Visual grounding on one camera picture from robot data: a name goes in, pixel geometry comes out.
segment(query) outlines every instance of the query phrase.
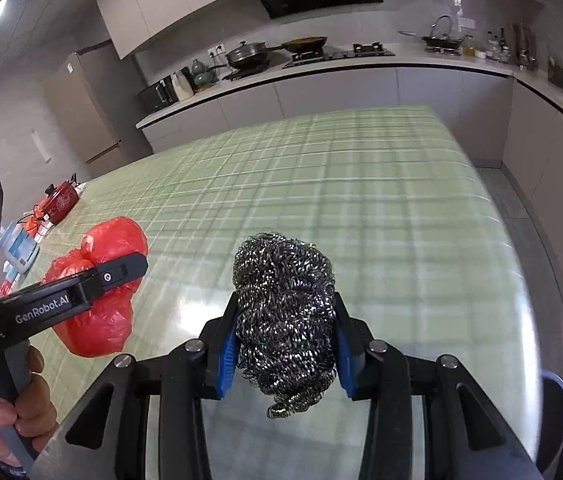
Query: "floor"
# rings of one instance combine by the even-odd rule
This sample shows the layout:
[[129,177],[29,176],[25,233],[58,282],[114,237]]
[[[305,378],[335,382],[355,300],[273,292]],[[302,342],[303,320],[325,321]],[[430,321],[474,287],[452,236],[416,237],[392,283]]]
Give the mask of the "floor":
[[548,255],[526,208],[501,170],[477,171],[506,224],[526,278],[542,368],[563,379],[563,302]]

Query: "metal screw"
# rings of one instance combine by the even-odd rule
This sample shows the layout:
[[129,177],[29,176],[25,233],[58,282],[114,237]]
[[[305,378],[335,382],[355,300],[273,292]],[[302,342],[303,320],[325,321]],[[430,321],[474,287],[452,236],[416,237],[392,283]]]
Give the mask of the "metal screw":
[[201,339],[188,339],[184,343],[187,352],[199,352],[204,349],[204,342]]
[[388,343],[381,339],[373,339],[368,343],[368,348],[371,352],[375,352],[375,354],[383,354],[388,350]]
[[441,356],[441,366],[444,368],[457,368],[459,366],[459,361],[454,355],[446,354]]
[[132,356],[129,356],[128,354],[118,355],[115,358],[114,363],[117,368],[126,368],[130,365],[130,363],[132,363]]

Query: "red plastic bag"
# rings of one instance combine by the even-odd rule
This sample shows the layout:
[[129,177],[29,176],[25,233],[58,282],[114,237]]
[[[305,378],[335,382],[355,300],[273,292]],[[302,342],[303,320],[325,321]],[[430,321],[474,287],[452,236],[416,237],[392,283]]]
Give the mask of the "red plastic bag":
[[[126,216],[117,216],[91,227],[82,238],[81,253],[95,265],[109,262],[130,253],[148,255],[148,240],[142,228]],[[125,283],[124,287],[137,292],[142,279]]]
[[52,329],[66,348],[81,357],[99,357],[120,352],[132,332],[132,292],[118,286],[93,302],[90,310],[77,314]]
[[60,256],[59,258],[55,258],[50,263],[50,267],[46,271],[46,274],[44,274],[44,278],[42,279],[42,285],[44,283],[50,283],[50,282],[54,282],[55,280],[58,280],[60,278],[60,274],[64,269],[66,269],[66,267],[79,260],[82,260],[81,251],[79,249],[71,249],[68,251],[66,256]]
[[[89,229],[81,249],[73,249],[53,260],[42,283],[52,282],[126,254],[148,254],[142,228],[130,218],[117,217]],[[93,302],[91,309],[67,319],[52,329],[66,348],[82,357],[119,352],[132,332],[130,298],[142,279],[118,286]]]

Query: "steel wool scrubber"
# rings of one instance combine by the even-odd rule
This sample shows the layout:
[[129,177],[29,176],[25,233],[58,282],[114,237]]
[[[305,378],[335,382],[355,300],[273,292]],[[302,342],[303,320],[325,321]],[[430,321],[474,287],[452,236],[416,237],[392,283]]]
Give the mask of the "steel wool scrubber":
[[238,295],[238,368],[273,395],[269,418],[305,412],[335,379],[331,335],[335,278],[313,244],[258,234],[239,248],[233,267]]

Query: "electrical outlet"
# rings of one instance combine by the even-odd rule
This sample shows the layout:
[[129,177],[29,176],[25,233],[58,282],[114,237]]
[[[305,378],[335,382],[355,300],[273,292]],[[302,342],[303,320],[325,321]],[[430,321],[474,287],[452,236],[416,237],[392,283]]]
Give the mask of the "electrical outlet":
[[477,28],[477,25],[475,24],[475,20],[471,20],[469,18],[460,18],[459,19],[459,26],[462,28]]

